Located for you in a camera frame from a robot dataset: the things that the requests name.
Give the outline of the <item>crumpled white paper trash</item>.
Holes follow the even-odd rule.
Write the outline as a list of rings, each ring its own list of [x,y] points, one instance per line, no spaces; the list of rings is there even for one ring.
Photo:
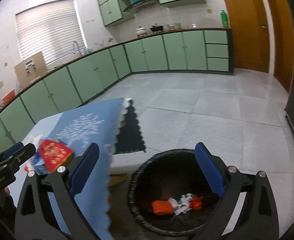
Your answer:
[[[179,201],[176,201],[173,198],[169,198],[167,201],[171,204],[174,215],[178,216],[186,214],[191,210],[190,204],[192,200],[193,195],[191,193],[187,193],[182,195]]]

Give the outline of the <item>black trash bin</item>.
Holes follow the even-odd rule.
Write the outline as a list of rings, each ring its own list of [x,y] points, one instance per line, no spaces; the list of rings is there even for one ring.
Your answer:
[[[202,198],[200,210],[181,215],[156,215],[152,202],[179,200],[192,193]],[[194,236],[204,226],[220,200],[201,171],[194,150],[174,149],[155,154],[134,172],[129,183],[127,205],[145,230],[166,237]]]

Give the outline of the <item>red plastic bag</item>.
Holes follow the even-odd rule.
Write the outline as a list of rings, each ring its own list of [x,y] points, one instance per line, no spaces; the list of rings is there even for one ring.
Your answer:
[[[202,200],[203,200],[203,196],[197,196],[197,195],[192,195],[192,200],[189,203],[189,207],[193,210],[200,210],[202,208]]]

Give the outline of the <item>range hood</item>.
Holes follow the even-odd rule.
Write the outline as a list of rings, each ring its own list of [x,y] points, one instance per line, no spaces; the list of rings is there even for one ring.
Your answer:
[[[157,4],[159,4],[159,0],[141,0],[125,8],[124,12],[136,14]]]

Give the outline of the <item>green bottle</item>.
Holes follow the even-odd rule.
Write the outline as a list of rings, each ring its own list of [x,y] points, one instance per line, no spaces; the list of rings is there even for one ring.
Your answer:
[[[222,20],[223,27],[224,28],[229,28],[228,15],[224,10],[221,11],[221,20]]]

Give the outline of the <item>brown wooden door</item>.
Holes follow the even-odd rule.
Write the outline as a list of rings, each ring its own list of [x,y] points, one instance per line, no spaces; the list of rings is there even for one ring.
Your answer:
[[[236,68],[269,71],[269,31],[263,0],[224,0]]]

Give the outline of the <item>green lower kitchen cabinets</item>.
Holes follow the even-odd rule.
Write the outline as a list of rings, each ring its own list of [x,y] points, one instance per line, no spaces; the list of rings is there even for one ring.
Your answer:
[[[122,79],[148,72],[231,75],[232,31],[189,29],[136,38],[52,70],[0,110],[0,152],[22,141],[41,119],[80,107]]]

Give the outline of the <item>white cooking pot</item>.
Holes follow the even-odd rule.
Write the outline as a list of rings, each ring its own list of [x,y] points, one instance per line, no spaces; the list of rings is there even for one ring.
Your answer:
[[[136,34],[137,37],[144,37],[148,35],[147,30],[144,27],[139,27],[138,29],[136,29]]]

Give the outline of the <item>blue patterned tablecloth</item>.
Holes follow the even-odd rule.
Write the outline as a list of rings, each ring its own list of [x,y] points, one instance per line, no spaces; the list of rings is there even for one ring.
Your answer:
[[[89,103],[44,118],[29,132],[23,143],[28,144],[29,136],[38,134],[43,135],[43,140],[58,141],[72,149],[74,155],[70,162],[81,156],[91,143],[99,146],[99,159],[81,193],[76,194],[74,199],[99,239],[111,239],[108,183],[113,156],[146,149],[133,100],[117,98]],[[9,187],[16,206],[29,173],[24,170],[25,163],[16,173],[16,181]],[[69,233],[54,194],[50,192],[48,196],[60,230]]]

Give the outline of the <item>white window blind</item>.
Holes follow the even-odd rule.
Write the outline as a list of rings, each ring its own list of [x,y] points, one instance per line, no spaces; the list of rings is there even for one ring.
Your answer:
[[[73,54],[73,41],[80,50],[87,41],[75,0],[44,3],[15,15],[16,35],[23,60],[38,52],[46,64]]]

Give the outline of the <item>red basin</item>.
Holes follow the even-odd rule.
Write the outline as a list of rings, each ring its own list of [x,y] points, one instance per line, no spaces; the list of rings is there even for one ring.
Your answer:
[[[14,97],[15,97],[15,90],[13,89],[12,91],[10,91],[8,94],[4,96],[2,101],[4,104],[8,104]]]

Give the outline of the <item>black wok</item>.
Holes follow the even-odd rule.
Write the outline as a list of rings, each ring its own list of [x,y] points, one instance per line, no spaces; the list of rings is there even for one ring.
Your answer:
[[[162,33],[164,31],[164,26],[163,25],[158,25],[158,24],[152,25],[151,28],[150,28],[150,31],[153,34]]]

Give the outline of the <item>red paper cone box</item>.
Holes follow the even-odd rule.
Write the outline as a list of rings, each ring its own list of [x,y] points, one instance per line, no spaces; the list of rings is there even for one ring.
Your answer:
[[[53,173],[73,158],[74,151],[61,142],[45,139],[40,143],[39,154],[47,171]]]

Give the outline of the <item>orange foam net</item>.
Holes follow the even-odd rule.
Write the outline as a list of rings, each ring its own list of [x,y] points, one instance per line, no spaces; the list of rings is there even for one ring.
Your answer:
[[[151,203],[152,212],[158,216],[172,215],[173,207],[170,202],[155,200]]]

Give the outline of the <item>wooden cutting board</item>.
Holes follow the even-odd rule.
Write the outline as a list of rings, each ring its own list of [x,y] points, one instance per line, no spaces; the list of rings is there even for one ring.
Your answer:
[[[14,70],[21,89],[27,88],[48,71],[41,51],[17,64]]]

